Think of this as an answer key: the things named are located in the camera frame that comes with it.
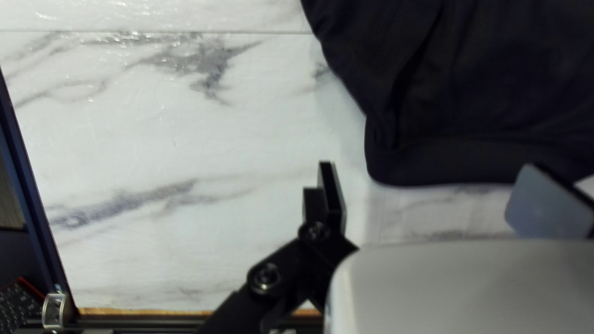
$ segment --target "silver metal bracket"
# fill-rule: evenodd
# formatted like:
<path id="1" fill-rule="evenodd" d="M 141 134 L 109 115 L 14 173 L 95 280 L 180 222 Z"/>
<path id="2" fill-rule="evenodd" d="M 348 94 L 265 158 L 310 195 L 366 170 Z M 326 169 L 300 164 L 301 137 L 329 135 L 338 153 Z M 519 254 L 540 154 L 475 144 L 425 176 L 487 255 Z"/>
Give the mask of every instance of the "silver metal bracket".
<path id="1" fill-rule="evenodd" d="M 72 319 L 72 305 L 67 294 L 47 294 L 42 308 L 42 325 L 57 332 Z"/>

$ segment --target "black fabric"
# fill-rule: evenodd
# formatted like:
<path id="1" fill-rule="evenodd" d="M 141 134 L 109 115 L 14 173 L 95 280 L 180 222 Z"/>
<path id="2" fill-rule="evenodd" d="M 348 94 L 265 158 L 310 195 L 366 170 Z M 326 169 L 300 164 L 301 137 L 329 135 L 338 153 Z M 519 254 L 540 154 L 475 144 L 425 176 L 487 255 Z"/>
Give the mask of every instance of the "black fabric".
<path id="1" fill-rule="evenodd" d="M 301 0 L 366 114 L 370 176 L 513 182 L 526 162 L 594 174 L 589 0 Z"/>

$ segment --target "marble tile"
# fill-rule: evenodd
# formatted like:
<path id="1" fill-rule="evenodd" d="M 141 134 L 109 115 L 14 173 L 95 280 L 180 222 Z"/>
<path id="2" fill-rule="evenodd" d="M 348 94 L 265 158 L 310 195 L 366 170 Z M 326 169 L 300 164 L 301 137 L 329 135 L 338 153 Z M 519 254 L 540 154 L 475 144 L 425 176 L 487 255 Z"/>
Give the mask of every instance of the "marble tile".
<path id="1" fill-rule="evenodd" d="M 310 29 L 299 0 L 3 0 L 0 31 L 309 33 Z"/>
<path id="2" fill-rule="evenodd" d="M 370 180 L 356 104 L 307 34 L 0 33 L 79 307 L 215 308 L 296 235 L 332 160 L 359 245 L 512 237 L 509 188 Z"/>

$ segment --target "wooden edge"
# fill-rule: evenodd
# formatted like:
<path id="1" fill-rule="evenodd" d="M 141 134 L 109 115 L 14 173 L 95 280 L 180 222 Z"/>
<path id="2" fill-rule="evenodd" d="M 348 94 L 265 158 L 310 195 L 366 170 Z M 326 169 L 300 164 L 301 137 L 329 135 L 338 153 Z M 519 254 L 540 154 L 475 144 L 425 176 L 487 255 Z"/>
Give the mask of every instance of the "wooden edge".
<path id="1" fill-rule="evenodd" d="M 213 314 L 212 311 L 167 311 L 167 310 L 128 310 L 125 308 L 109 308 L 109 307 L 79 307 L 78 312 L 82 319 L 98 319 L 102 317 L 171 317 L 171 318 L 207 318 Z M 321 317 L 321 314 L 316 309 L 303 308 L 296 310 L 291 315 L 292 317 Z"/>

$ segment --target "keyboard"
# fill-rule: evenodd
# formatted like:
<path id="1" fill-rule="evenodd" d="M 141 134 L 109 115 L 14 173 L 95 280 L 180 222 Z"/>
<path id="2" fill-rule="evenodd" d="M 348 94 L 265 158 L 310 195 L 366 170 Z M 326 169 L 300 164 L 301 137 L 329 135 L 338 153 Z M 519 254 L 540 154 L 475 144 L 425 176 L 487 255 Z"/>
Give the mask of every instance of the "keyboard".
<path id="1" fill-rule="evenodd" d="M 43 294 L 19 278 L 0 288 L 0 334 L 12 334 L 28 319 L 41 318 Z"/>

